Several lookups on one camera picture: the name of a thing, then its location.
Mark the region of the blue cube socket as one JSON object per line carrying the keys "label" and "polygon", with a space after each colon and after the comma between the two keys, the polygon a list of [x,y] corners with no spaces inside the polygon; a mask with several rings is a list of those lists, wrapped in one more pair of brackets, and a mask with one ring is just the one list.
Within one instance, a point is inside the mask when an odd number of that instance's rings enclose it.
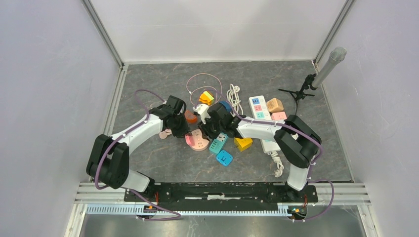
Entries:
{"label": "blue cube socket", "polygon": [[219,101],[219,103],[222,104],[228,112],[233,112],[232,106],[227,101]]}

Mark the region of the blue plug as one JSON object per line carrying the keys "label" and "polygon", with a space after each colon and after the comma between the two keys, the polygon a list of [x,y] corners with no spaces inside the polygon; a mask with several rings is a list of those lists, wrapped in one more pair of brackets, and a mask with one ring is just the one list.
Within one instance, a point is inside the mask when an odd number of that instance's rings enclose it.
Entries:
{"label": "blue plug", "polygon": [[222,164],[223,166],[229,166],[230,163],[233,161],[233,156],[225,150],[221,150],[216,155],[216,160]]}

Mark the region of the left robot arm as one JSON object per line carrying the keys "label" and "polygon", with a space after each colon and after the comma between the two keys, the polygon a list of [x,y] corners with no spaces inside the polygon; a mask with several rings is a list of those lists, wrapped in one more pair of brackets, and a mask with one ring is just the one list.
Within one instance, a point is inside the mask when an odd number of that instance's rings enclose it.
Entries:
{"label": "left robot arm", "polygon": [[183,138],[190,128],[184,115],[186,103],[174,96],[161,105],[150,109],[138,122],[127,129],[108,136],[96,137],[87,162],[86,173],[104,183],[104,187],[113,189],[128,188],[136,191],[143,201],[150,201],[155,196],[155,187],[150,185],[151,178],[133,171],[129,165],[131,153],[149,138],[166,129],[172,135]]}

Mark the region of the hot pink square plug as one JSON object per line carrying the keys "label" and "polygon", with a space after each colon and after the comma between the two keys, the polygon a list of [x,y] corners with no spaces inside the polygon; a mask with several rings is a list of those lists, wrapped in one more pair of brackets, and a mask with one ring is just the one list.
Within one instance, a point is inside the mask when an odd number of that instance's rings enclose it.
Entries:
{"label": "hot pink square plug", "polygon": [[186,141],[186,144],[190,147],[195,145],[193,136],[191,136],[191,135],[185,135],[185,141]]}

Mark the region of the beige dragon cube socket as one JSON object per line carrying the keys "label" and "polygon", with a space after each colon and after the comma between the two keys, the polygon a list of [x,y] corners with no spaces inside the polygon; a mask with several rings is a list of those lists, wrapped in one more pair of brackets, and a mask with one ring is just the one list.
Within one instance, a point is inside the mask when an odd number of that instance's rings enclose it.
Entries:
{"label": "beige dragon cube socket", "polygon": [[284,106],[281,100],[277,98],[272,98],[266,102],[267,109],[270,113],[279,113],[284,111]]}

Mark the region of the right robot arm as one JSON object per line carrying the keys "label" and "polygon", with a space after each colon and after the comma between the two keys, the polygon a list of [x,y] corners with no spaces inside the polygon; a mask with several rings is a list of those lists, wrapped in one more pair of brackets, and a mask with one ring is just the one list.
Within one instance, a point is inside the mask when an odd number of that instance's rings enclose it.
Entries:
{"label": "right robot arm", "polygon": [[211,139],[220,133],[230,138],[252,138],[275,142],[291,164],[286,181],[285,194],[291,201],[305,196],[311,165],[324,149],[321,138],[298,116],[289,116],[284,121],[255,119],[232,115],[225,103],[212,106],[199,104],[193,108],[201,122],[199,129]]}

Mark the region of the yellow cube socket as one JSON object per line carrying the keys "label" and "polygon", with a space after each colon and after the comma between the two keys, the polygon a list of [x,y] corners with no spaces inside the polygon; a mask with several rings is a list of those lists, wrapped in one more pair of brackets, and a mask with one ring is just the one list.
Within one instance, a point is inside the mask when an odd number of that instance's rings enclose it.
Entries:
{"label": "yellow cube socket", "polygon": [[252,146],[253,140],[252,138],[234,138],[234,144],[240,152],[243,152]]}

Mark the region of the pink cube socket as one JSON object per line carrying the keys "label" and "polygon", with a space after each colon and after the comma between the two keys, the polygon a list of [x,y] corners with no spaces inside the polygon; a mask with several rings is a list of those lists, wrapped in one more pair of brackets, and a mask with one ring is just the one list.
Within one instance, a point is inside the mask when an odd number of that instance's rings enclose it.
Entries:
{"label": "pink cube socket", "polygon": [[286,120],[287,115],[285,112],[275,112],[275,113],[272,113],[271,119],[272,120]]}

